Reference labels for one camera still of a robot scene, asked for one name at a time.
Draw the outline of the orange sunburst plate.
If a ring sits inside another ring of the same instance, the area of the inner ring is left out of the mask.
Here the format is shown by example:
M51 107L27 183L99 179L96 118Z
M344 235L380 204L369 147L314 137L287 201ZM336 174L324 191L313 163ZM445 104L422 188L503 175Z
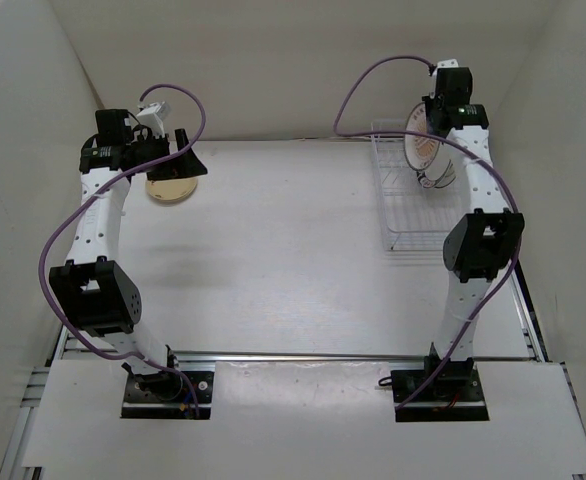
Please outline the orange sunburst plate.
M431 133L424 102L416 105L410 112L405 130L422 134ZM441 142L417 135L406 134L404 147L407 164L417 173L428 167L438 153L444 153Z

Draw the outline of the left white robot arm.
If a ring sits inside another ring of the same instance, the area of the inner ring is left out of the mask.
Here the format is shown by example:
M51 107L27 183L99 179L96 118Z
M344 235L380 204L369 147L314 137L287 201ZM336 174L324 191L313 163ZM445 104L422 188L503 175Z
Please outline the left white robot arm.
M49 271L49 283L66 318L78 331L110 344L124 356L124 369L139 388L163 401L187 385L170 347L142 323L142 297L118 264L123 207L131 186L121 172L168 155L165 102L95 113L97 133L82 146L82 198L91 206L80 216L63 265Z

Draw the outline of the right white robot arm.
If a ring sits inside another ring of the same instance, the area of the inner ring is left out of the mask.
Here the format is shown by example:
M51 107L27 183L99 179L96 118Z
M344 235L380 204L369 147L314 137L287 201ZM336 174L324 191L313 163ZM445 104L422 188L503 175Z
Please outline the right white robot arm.
M443 244L448 294L431 354L462 364L473 357L479 312L514 268L525 221L493 166L488 116L471 101L470 69L444 60L432 77L433 90L424 98L428 132L452 150L462 216Z

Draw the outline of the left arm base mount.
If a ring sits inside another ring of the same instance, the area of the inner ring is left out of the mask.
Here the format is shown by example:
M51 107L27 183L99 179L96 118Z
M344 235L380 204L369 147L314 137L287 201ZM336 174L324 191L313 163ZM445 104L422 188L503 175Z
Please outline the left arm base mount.
M196 365L183 370L194 387L174 374L160 372L134 375L127 372L120 417L123 419L209 420L212 412L215 371L213 367Z

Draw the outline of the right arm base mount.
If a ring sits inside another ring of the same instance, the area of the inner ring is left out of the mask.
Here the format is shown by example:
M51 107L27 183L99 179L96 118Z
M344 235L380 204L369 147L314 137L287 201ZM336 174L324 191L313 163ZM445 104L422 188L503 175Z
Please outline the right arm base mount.
M378 380L390 389L399 406L428 378L426 367L396 369ZM395 410L397 423L483 422L489 420L478 369L460 362L447 364L439 376L401 409Z

